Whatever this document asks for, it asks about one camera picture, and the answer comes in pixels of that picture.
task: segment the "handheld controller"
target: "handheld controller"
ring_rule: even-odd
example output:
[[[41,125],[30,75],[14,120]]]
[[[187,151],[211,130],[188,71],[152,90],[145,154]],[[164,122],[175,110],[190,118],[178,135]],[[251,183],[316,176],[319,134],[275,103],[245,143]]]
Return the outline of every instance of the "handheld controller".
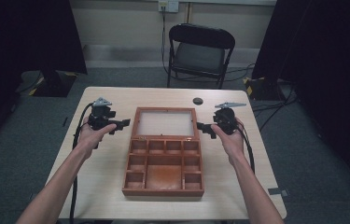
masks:
[[[92,104],[92,112],[88,117],[88,124],[93,130],[100,130],[109,124],[116,124],[115,130],[111,131],[109,134],[114,134],[115,131],[122,131],[124,127],[129,126],[131,120],[112,120],[116,116],[116,111],[112,111],[109,105],[110,102],[100,97]]]
[[[213,116],[213,122],[226,134],[232,134],[238,125],[235,114],[231,108],[221,108],[215,112]],[[217,138],[216,133],[213,132],[211,128],[212,124],[203,124],[197,122],[197,128],[202,131],[202,133],[209,133],[212,139]]]

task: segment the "metal clip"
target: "metal clip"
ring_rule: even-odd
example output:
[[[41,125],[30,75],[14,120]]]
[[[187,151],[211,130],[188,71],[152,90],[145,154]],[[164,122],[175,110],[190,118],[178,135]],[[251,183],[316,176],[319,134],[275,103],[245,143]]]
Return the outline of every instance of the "metal clip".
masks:
[[[235,107],[235,106],[244,106],[246,104],[242,104],[242,103],[224,103],[221,105],[215,105],[215,108],[229,108],[229,107]]]
[[[93,102],[93,106],[104,106],[104,105],[112,105],[111,102],[107,101],[103,97],[99,97],[97,100]]]

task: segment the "white wall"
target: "white wall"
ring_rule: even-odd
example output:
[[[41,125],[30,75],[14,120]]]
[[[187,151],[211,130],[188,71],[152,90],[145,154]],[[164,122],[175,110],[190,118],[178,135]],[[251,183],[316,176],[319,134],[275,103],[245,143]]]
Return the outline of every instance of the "white wall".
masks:
[[[146,60],[160,60],[163,22],[157,1],[78,0],[71,1],[71,5],[81,44],[107,45],[112,50],[158,52],[147,55]],[[241,63],[252,63],[257,58],[273,8],[272,5],[180,2],[178,13],[166,13],[166,39],[170,27],[188,20],[222,28],[235,37],[236,50],[233,58],[244,61]]]

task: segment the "hand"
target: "hand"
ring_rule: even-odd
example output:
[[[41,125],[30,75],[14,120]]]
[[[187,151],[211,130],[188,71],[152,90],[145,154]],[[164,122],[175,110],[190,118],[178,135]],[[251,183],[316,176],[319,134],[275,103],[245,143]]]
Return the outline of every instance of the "hand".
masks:
[[[240,130],[243,130],[244,124],[236,118],[238,122],[238,127]],[[245,156],[244,154],[244,138],[236,130],[233,134],[227,135],[224,133],[216,124],[212,124],[212,130],[218,135],[221,139],[221,142],[224,146],[225,152],[228,154],[228,159],[230,164],[233,165],[233,159],[239,156]]]
[[[95,131],[87,122],[88,118],[84,118],[84,125],[81,128],[81,133],[77,144],[78,146],[80,146],[80,148],[86,150],[85,160],[91,156],[92,150],[99,144],[99,142],[102,141],[103,136],[106,133],[115,130],[117,127],[116,124],[109,124],[103,129]]]

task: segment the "wooden box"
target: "wooden box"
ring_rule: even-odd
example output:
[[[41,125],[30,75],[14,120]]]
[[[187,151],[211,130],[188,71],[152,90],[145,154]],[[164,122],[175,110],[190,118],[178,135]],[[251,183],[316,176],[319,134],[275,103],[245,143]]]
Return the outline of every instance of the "wooden box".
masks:
[[[122,192],[127,196],[203,196],[194,108],[136,109]]]

